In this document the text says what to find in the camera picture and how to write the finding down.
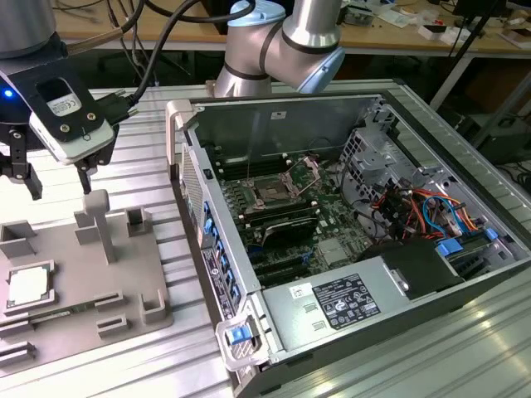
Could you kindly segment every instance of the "table leg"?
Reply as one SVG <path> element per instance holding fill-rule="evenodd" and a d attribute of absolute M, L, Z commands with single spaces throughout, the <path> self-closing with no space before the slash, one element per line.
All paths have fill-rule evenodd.
<path fill-rule="evenodd" d="M 433 97 L 433 99 L 431 100 L 430 106 L 434 110 L 439 109 L 439 107 L 444 102 L 445 98 L 451 92 L 451 89 L 454 88 L 457 81 L 463 76 L 463 73 L 465 73 L 466 68 L 468 67 L 468 65 L 470 65 L 473 59 L 473 56 L 464 56 L 460 59 L 460 61 L 455 66 L 454 70 L 450 73 L 448 78 L 442 84 L 439 91 L 437 91 L 437 94 L 435 94 L 435 97 Z"/>

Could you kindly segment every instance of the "green circuit board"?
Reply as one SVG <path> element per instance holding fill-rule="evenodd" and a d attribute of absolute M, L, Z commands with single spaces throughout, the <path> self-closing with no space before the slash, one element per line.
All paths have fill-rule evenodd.
<path fill-rule="evenodd" d="M 294 245 L 262 249 L 244 226 L 238 227 L 255 270 L 304 256 L 308 274 L 320 274 L 352 264 L 372 244 L 354 218 L 353 209 L 342 200 L 337 179 L 333 179 L 337 176 L 326 172 L 317 163 L 311 163 L 311 168 L 308 164 L 297 162 L 289 170 L 289 177 L 286 173 L 278 173 L 240 181 L 221 181 L 223 194 L 236 223 L 241 214 L 301 202 L 317 203 L 314 215 L 317 226 L 313 234 Z M 290 189 L 301 193 L 296 196 Z"/>

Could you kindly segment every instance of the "motherboard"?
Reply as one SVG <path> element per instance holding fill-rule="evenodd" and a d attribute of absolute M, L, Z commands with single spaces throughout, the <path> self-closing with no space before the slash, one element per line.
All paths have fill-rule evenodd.
<path fill-rule="evenodd" d="M 337 173 L 311 156 L 287 163 L 285 172 L 220 181 L 264 287 L 352 264 L 372 244 Z"/>

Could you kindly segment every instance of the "blue latch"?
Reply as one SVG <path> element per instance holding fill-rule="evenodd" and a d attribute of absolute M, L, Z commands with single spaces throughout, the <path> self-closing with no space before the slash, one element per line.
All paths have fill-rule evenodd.
<path fill-rule="evenodd" d="M 234 275 L 232 274 L 232 270 L 229 269 L 227 271 L 227 279 L 225 279 L 225 282 L 227 282 L 227 286 L 230 288 L 232 286 L 232 281 L 234 280 Z"/>
<path fill-rule="evenodd" d="M 492 228 L 487 228 L 485 230 L 485 234 L 487 235 L 487 238 L 489 238 L 490 240 L 498 239 L 498 232 L 496 232 Z"/>
<path fill-rule="evenodd" d="M 226 272 L 229 268 L 229 260 L 227 260 L 226 255 L 222 255 L 222 271 Z"/>
<path fill-rule="evenodd" d="M 213 227 L 214 221 L 212 221 L 212 218 L 207 218 L 207 220 L 205 221 L 205 226 L 202 228 L 202 230 L 205 234 L 211 234 Z"/>
<path fill-rule="evenodd" d="M 441 253 L 441 255 L 448 257 L 449 255 L 457 253 L 458 251 L 462 251 L 463 246 L 460 245 L 456 238 L 450 238 L 440 242 L 437 246 L 437 250 L 439 253 Z"/>
<path fill-rule="evenodd" d="M 234 299 L 234 303 L 238 305 L 240 303 L 240 290 L 236 285 L 232 286 L 231 296 Z"/>
<path fill-rule="evenodd" d="M 229 339 L 229 344 L 234 346 L 241 342 L 246 342 L 247 340 L 252 339 L 251 328 L 248 326 L 240 326 L 239 328 L 233 328 L 227 331 L 227 337 Z"/>

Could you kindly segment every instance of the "wooden desk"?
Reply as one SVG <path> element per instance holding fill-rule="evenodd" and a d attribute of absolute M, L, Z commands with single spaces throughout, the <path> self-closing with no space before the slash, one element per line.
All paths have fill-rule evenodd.
<path fill-rule="evenodd" d="M 175 9 L 182 0 L 154 0 L 160 7 Z M 124 21 L 123 14 L 114 2 L 114 13 Z M 427 0 L 419 0 L 416 4 L 408 6 L 421 11 L 435 9 L 440 13 L 440 18 L 446 25 L 452 26 L 455 16 L 439 6 L 430 4 Z M 72 17 L 64 12 L 56 11 L 57 31 L 66 42 L 78 41 L 92 37 L 110 28 L 105 2 L 91 9 L 95 11 L 100 23 L 92 23 L 86 19 Z M 196 4 L 188 11 L 188 15 L 206 16 L 202 4 Z M 147 7 L 144 9 L 139 21 L 139 37 L 146 48 L 153 48 L 167 18 L 158 15 Z M 489 58 L 529 58 L 531 51 L 522 51 L 501 38 L 498 33 L 501 28 L 487 27 L 485 35 L 476 39 L 467 54 L 461 59 L 454 72 L 441 87 L 431 106 L 437 109 L 444 98 L 450 93 L 455 83 L 462 76 L 468 65 L 476 57 Z M 125 38 L 130 45 L 131 35 Z M 212 24 L 192 24 L 178 22 L 170 33 L 165 50 L 181 51 L 224 51 L 226 37 L 220 35 Z M 353 27 L 343 24 L 341 45 L 348 54 L 360 55 L 386 55 L 386 56 L 447 56 L 450 46 L 441 41 L 429 41 L 417 33 L 416 26 L 404 28 L 395 27 L 379 18 L 375 18 L 373 27 Z M 120 48 L 118 42 L 107 43 L 101 48 Z"/>

